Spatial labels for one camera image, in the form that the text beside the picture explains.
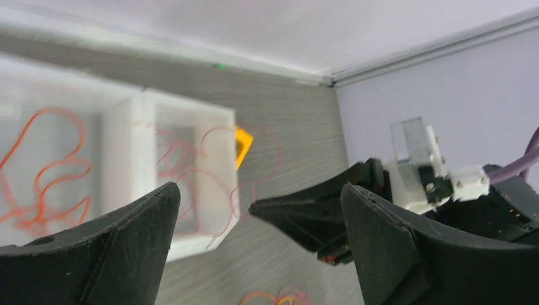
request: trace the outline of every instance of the wood grain surface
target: wood grain surface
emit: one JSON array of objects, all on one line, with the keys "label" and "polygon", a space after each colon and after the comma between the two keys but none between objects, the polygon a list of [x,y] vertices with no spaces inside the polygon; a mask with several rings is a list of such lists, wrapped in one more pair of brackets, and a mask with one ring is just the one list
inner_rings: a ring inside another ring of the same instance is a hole
[{"label": "wood grain surface", "polygon": [[[35,39],[0,36],[0,51],[35,58],[135,85],[153,87],[236,109],[242,126],[263,126],[279,140],[283,161],[276,175],[256,189],[258,198],[298,191],[347,167],[335,91],[262,74],[217,69],[208,64],[118,55]],[[269,174],[276,149],[263,134],[239,170],[240,183]],[[240,191],[243,213],[250,187]],[[234,305],[247,294],[277,294],[282,285],[310,290],[312,305],[363,304],[353,264],[330,267],[275,228],[242,219],[213,252],[167,264],[157,304]],[[248,304],[270,304],[253,300]]]}]

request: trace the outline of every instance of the yellow block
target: yellow block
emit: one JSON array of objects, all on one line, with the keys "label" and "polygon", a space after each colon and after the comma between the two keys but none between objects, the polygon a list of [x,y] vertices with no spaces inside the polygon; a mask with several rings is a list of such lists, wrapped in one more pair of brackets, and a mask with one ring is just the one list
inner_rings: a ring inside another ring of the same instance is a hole
[{"label": "yellow block", "polygon": [[240,168],[243,159],[245,159],[245,156],[251,147],[252,141],[252,135],[236,126],[236,170]]}]

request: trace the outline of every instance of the screw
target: screw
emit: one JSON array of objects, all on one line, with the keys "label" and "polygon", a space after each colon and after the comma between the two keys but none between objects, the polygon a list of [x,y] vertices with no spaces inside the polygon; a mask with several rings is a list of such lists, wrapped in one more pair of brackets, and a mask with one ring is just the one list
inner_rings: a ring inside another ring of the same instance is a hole
[{"label": "screw", "polygon": [[436,187],[434,186],[434,183],[429,183],[425,186],[425,191],[427,193],[432,193],[434,191],[436,191]]}]

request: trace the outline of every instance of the white wall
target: white wall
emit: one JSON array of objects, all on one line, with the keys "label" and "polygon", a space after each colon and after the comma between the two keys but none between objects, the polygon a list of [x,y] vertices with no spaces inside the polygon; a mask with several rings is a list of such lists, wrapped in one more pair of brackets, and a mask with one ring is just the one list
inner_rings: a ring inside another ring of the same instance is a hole
[{"label": "white wall", "polygon": [[41,29],[133,44],[91,27],[97,25],[330,75],[537,11],[539,0],[0,0],[2,6],[40,16],[29,20]]},{"label": "white wall", "polygon": [[[393,156],[391,123],[423,116],[448,167],[507,164],[539,126],[539,29],[337,90],[350,164]],[[529,180],[539,189],[539,165]]]}]

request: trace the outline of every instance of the white plastic bin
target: white plastic bin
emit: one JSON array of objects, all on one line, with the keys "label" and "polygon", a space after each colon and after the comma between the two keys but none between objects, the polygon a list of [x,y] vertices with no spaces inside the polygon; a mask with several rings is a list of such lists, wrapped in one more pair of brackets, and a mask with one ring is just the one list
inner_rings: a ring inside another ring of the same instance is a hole
[{"label": "white plastic bin", "polygon": [[[74,69],[0,54],[2,159],[29,118],[49,106],[75,112],[83,121],[86,137],[76,156],[90,160],[92,170],[81,179],[50,187],[44,198],[52,208],[66,210],[90,195],[92,203],[86,220],[122,207],[164,182],[157,176],[158,127],[190,131],[191,134],[187,132],[182,141],[198,147],[201,134],[208,129],[217,125],[232,129],[235,123],[231,109],[90,76]],[[78,138],[76,127],[65,118],[44,114],[35,119],[2,169],[19,206],[36,204],[32,183],[38,171],[72,151]],[[225,181],[227,187],[234,189],[237,176],[233,133],[208,136],[205,151],[207,157],[196,158],[193,168],[212,172],[219,180]],[[62,175],[73,175],[83,170],[80,165],[53,168],[41,177],[41,187]],[[196,214],[179,219],[178,234],[172,242],[169,260],[212,250],[237,222],[237,217],[233,217],[227,230],[219,236],[200,233],[220,232],[226,226],[229,194],[225,195],[222,190],[219,193],[213,180],[204,173],[193,172],[191,180],[193,187],[182,184],[189,181],[187,179],[179,181],[181,206],[189,205],[191,197],[194,197]],[[189,194],[190,189],[194,189],[194,196]],[[4,192],[0,190],[0,193],[3,194],[0,196],[2,217],[10,212],[10,208]],[[237,209],[237,192],[232,197]],[[72,218],[80,217],[82,211],[83,207],[73,211]],[[26,217],[31,219],[32,215],[29,213]],[[199,220],[200,224],[194,228],[189,226],[193,220]],[[14,224],[14,217],[0,223],[0,245],[23,245],[35,238],[28,234],[28,230],[14,227]],[[66,227],[63,222],[51,222],[49,233]],[[190,234],[197,227],[197,233]]]}]

